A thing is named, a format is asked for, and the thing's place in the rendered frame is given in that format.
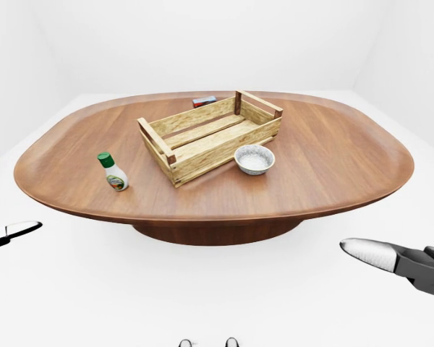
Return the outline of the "salad dressing bottle green cap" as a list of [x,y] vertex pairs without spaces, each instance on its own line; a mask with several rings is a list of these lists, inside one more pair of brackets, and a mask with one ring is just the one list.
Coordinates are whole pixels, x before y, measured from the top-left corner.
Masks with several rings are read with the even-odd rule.
[[118,192],[125,190],[128,187],[127,175],[115,164],[111,154],[108,152],[99,153],[97,159],[104,167],[106,180],[111,187]]

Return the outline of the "grey speckled bowl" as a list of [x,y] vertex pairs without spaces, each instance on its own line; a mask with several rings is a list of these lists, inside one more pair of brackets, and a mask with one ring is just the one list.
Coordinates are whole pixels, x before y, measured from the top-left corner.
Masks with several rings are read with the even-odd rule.
[[239,169],[246,174],[258,176],[266,173],[275,163],[275,155],[262,145],[244,145],[234,153]]

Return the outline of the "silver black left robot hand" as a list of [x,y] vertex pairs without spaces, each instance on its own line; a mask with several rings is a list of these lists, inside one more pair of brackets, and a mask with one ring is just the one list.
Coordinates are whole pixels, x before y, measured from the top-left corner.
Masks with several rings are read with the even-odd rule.
[[29,220],[0,227],[0,247],[8,244],[12,239],[18,236],[37,230],[42,225],[40,221]]

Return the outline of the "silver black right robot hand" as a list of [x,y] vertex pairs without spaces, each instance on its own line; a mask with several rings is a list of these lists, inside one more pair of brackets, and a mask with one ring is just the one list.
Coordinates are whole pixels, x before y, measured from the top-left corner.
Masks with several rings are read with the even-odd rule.
[[434,247],[410,249],[397,244],[349,238],[340,242],[348,255],[406,278],[417,290],[434,295]]

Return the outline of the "small red and blue box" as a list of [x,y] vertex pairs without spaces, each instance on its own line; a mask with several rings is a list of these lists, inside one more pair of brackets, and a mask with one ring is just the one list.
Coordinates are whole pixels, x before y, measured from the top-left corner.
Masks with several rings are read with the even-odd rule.
[[193,99],[192,105],[193,105],[193,108],[199,108],[199,107],[211,104],[211,103],[215,103],[216,101],[217,101],[217,98],[215,96],[211,95],[211,96]]

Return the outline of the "wooden slat tray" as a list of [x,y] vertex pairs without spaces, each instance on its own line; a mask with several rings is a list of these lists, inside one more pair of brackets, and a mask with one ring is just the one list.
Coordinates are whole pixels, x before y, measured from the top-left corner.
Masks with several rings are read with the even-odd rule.
[[175,187],[217,168],[243,145],[278,134],[283,109],[248,92],[151,123],[139,118],[146,148]]

